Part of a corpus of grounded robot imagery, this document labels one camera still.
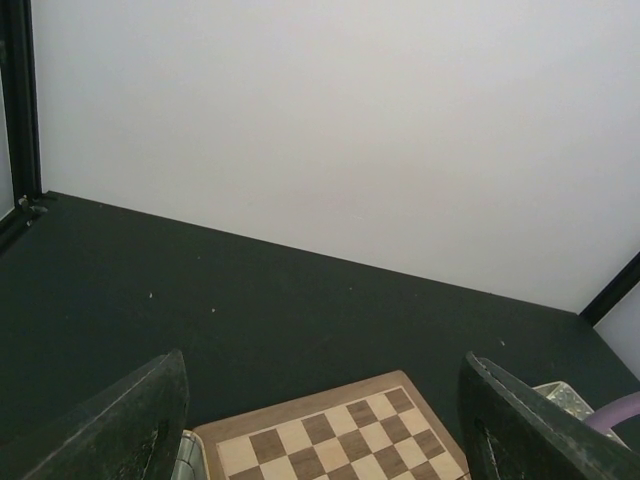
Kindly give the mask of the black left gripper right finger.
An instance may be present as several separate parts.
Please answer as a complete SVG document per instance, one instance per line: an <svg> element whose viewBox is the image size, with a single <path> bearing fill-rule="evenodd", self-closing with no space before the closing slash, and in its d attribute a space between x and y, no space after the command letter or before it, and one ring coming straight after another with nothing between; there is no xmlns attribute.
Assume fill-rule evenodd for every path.
<svg viewBox="0 0 640 480"><path fill-rule="evenodd" d="M469 352L459 419L473 479L637 479L639 454Z"/></svg>

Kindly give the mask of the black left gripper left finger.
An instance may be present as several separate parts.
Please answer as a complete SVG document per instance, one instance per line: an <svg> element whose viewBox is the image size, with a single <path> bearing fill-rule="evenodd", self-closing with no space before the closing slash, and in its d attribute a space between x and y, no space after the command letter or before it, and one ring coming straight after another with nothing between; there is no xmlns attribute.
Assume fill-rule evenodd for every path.
<svg viewBox="0 0 640 480"><path fill-rule="evenodd" d="M189 406L182 352L134 370L19 441L21 479L169 479Z"/></svg>

